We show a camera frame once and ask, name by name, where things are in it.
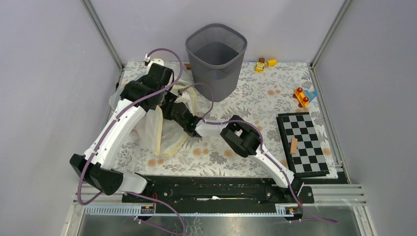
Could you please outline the clear yellowish plastic bag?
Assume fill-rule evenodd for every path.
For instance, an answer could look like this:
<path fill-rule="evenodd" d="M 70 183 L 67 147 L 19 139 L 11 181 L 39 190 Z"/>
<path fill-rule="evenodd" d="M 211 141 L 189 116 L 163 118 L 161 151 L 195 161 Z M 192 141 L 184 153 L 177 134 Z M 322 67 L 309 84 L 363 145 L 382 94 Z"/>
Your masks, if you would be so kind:
<path fill-rule="evenodd" d="M 174 78 L 176 78 L 180 69 L 179 64 L 166 62 L 165 65 L 168 68 L 173 69 L 175 74 Z M 187 72 L 186 66 L 181 65 L 181 68 L 183 69 L 183 73 L 180 81 L 174 85 L 171 90 L 175 92 L 175 95 L 178 94 L 177 92 L 179 89 L 183 89 L 192 83 L 191 74 Z M 116 108 L 117 101 L 120 99 L 120 94 L 127 83 L 132 80 L 138 80 L 140 77 L 144 76 L 146 69 L 142 72 L 137 71 L 136 74 L 129 73 L 127 79 L 122 79 L 121 85 L 109 99 L 109 104 L 112 109 Z M 189 96 L 187 97 L 187 100 L 183 99 L 183 101 L 185 101 L 186 108 L 188 108 L 193 115 L 197 115 L 199 108 L 195 89 L 189 87 L 185 90 L 185 92 Z M 140 146 L 149 150 L 151 153 L 164 158 L 173 156 L 184 144 L 187 137 L 188 134 L 186 134 L 179 124 L 173 120 L 163 118 L 162 108 L 160 106 L 158 106 L 155 111 L 149 111 L 140 121 L 137 122 L 129 134 L 129 138 L 136 140 Z"/>

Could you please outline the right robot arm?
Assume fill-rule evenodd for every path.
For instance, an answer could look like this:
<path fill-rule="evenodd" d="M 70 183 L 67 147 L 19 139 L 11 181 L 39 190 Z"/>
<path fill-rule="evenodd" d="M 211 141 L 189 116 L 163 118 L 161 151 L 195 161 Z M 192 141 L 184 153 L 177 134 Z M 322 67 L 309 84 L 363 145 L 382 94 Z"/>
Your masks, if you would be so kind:
<path fill-rule="evenodd" d="M 165 99 L 161 109 L 164 119 L 175 121 L 191 137 L 222 138 L 236 154 L 252 159 L 266 170 L 278 187 L 282 188 L 284 200 L 302 206 L 299 198 L 304 183 L 273 157 L 256 126 L 237 115 L 227 121 L 205 120 L 193 115 L 184 103 L 172 99 Z"/>

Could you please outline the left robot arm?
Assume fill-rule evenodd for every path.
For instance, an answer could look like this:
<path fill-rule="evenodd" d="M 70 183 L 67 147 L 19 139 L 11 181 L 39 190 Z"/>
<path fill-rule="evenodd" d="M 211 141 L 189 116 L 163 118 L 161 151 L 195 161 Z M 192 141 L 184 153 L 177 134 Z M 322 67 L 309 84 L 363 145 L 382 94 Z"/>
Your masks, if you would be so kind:
<path fill-rule="evenodd" d="M 144 177 L 114 170 L 113 165 L 134 126 L 162 102 L 164 88 L 173 80 L 172 69 L 152 62 L 145 75 L 123 87 L 114 113 L 100 135 L 84 154 L 74 154 L 70 158 L 70 165 L 81 182 L 105 195 L 133 192 L 140 202 L 151 199 L 153 190 Z"/>

